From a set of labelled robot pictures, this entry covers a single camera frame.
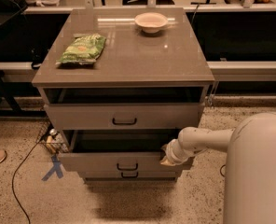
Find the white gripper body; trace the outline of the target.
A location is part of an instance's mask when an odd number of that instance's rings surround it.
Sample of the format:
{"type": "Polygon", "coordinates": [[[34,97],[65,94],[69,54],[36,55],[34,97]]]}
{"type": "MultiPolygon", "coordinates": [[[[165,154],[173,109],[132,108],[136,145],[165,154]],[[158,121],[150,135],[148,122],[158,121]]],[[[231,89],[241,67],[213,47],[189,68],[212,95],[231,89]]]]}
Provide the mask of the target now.
{"type": "Polygon", "coordinates": [[[174,163],[175,165],[181,165],[188,160],[187,154],[181,148],[177,139],[173,139],[167,144],[167,150],[165,153],[165,159],[174,163]]]}

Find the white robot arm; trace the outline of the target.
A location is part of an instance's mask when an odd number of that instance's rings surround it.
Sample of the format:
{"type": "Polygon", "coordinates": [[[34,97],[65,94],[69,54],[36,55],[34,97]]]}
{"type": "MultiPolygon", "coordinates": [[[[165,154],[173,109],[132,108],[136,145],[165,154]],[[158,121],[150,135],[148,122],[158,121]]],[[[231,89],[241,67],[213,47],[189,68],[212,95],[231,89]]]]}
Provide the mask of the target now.
{"type": "Polygon", "coordinates": [[[276,112],[234,129],[186,127],[163,146],[160,163],[181,165],[206,149],[227,154],[223,224],[276,224],[276,112]]]}

